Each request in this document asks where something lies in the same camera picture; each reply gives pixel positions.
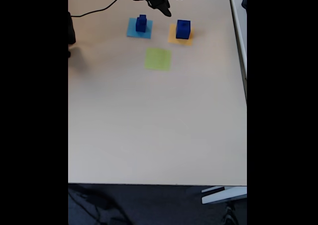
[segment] dark carpet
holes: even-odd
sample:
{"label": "dark carpet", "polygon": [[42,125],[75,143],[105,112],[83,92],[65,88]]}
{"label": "dark carpet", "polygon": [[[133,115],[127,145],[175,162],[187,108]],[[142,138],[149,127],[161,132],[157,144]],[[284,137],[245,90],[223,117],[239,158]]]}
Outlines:
{"label": "dark carpet", "polygon": [[[226,211],[225,203],[201,203],[200,191],[207,186],[161,186],[161,185],[90,185],[94,189],[115,199],[134,225],[222,225]],[[97,217],[95,207],[87,203],[74,191],[74,199]],[[233,201],[239,225],[246,225],[246,199]],[[122,218],[117,210],[99,209],[101,221],[109,223],[111,218]],[[97,225],[80,206],[69,197],[69,225]]]}

